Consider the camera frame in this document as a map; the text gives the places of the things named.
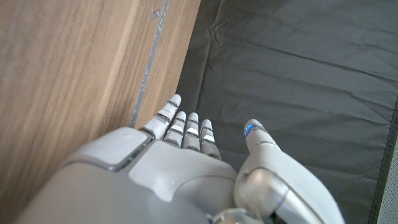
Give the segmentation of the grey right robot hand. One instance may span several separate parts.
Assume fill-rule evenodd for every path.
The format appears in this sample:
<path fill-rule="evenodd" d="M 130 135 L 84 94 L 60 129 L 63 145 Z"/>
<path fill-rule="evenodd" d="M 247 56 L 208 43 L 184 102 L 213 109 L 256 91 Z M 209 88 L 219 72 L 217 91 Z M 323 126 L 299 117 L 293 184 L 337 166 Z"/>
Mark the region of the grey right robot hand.
<path fill-rule="evenodd" d="M 65 160 L 18 223 L 343 223 L 337 202 L 263 125 L 244 127 L 240 170 L 212 123 L 174 95 L 139 129 L 118 128 Z"/>

